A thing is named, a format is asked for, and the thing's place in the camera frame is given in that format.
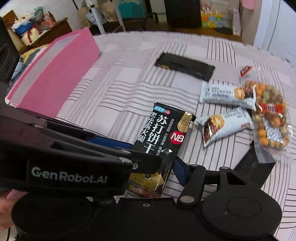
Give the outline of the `person's left hand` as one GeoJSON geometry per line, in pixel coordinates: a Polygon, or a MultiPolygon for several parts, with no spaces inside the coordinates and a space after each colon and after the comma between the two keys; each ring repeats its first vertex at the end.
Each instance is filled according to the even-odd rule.
{"type": "Polygon", "coordinates": [[[6,230],[13,225],[11,212],[15,203],[23,196],[27,195],[27,192],[18,190],[8,190],[1,193],[0,197],[0,229],[6,230]]]}

